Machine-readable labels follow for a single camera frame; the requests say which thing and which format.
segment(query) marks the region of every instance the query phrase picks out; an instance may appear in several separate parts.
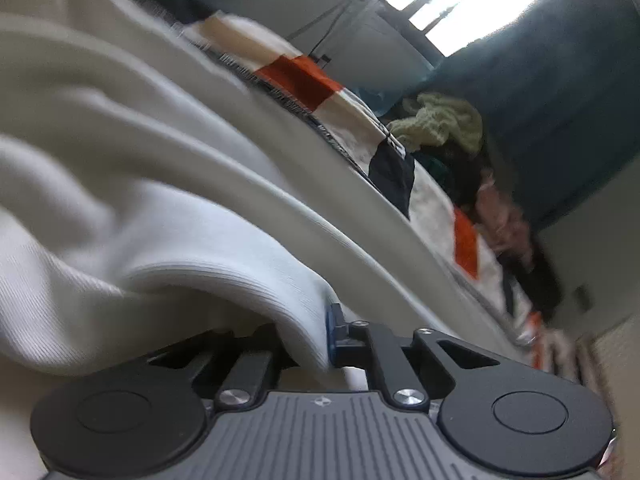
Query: pink fabric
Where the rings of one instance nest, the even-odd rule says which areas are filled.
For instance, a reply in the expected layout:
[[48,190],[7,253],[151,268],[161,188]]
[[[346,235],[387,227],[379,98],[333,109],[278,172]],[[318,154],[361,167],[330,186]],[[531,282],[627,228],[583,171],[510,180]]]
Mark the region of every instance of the pink fabric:
[[489,247],[496,254],[514,254],[524,266],[529,267],[533,256],[529,224],[523,219],[522,210],[495,187],[490,171],[482,174],[482,184],[476,195],[476,212],[482,222],[479,231]]

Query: black fabric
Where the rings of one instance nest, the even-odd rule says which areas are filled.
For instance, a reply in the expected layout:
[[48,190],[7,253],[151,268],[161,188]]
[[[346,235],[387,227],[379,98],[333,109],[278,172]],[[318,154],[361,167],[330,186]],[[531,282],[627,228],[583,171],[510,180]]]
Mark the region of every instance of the black fabric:
[[369,178],[373,184],[407,218],[414,170],[414,158],[407,154],[403,159],[386,139],[380,142],[369,163]]
[[640,16],[632,0],[537,0],[445,59],[419,89],[469,101],[542,228],[640,150]]
[[538,241],[532,237],[532,265],[526,269],[518,258],[508,254],[500,254],[498,262],[504,272],[508,272],[520,284],[522,290],[531,300],[534,310],[542,314],[545,322],[551,321],[556,307],[562,301],[562,290],[551,264]]
[[504,307],[511,317],[514,313],[513,287],[511,286],[511,275],[503,270],[502,272],[502,293],[504,294]]
[[560,375],[560,365],[558,364],[558,351],[555,345],[551,345],[551,373]]
[[456,186],[456,179],[453,172],[441,160],[432,155],[427,155],[422,151],[412,152],[413,158],[418,162],[427,173],[436,181],[438,186],[447,194],[450,200],[460,205],[460,193]]
[[200,22],[219,10],[211,0],[135,0],[139,4],[152,1],[169,11],[182,25]]
[[[432,156],[449,168],[455,182],[455,192],[449,195],[454,204],[458,207],[475,206],[483,167],[481,157],[471,157],[452,139],[447,140],[442,146],[423,145],[419,153]],[[415,153],[414,156],[420,162],[421,155]]]
[[575,375],[576,379],[580,384],[584,385],[584,377],[582,376],[582,364],[580,362],[580,355],[578,352],[575,353]]

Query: orange fabric patch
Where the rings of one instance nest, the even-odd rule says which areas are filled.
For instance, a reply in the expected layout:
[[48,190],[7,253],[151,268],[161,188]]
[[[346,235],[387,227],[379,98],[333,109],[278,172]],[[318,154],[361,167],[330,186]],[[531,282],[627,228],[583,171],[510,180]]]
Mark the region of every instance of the orange fabric patch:
[[535,338],[533,339],[533,346],[531,348],[531,352],[532,352],[531,366],[534,367],[536,370],[542,370],[543,369],[542,367],[545,361],[545,357],[543,355],[545,349],[540,339],[541,337],[540,327],[542,326],[542,314],[540,314],[539,312],[532,312],[531,314],[529,314],[529,318],[527,319],[527,321],[534,328],[534,336],[535,336]]
[[295,97],[313,112],[343,86],[325,74],[309,56],[280,56],[255,72]]
[[474,280],[478,279],[478,233],[471,220],[454,208],[453,232],[455,238],[454,255],[456,263],[466,270]]

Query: white fabric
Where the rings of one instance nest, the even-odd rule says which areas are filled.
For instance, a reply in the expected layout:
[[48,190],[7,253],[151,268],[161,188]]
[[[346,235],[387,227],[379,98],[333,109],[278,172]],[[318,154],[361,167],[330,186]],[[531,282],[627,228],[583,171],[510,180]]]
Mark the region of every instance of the white fabric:
[[64,378],[37,373],[0,355],[0,478],[40,480],[46,469],[29,432],[29,418],[37,400]]
[[[429,325],[521,358],[323,140],[134,4],[0,0],[0,12],[5,356],[78,374],[268,318],[320,372],[324,307],[339,300],[401,335]],[[30,404],[46,389],[30,384],[52,381],[25,376],[3,381]],[[29,409],[15,406],[0,397],[0,425],[18,417],[28,442]],[[0,477],[40,471],[14,466]]]

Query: ridged gray surface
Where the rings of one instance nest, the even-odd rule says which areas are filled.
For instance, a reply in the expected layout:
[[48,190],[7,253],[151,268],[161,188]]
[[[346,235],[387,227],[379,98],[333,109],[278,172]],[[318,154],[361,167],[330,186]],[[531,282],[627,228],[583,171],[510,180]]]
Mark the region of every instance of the ridged gray surface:
[[[396,412],[375,392],[271,392],[225,413],[183,462],[146,480],[488,480],[426,414]],[[582,480],[595,480],[584,476]],[[49,480],[63,480],[53,474]]]

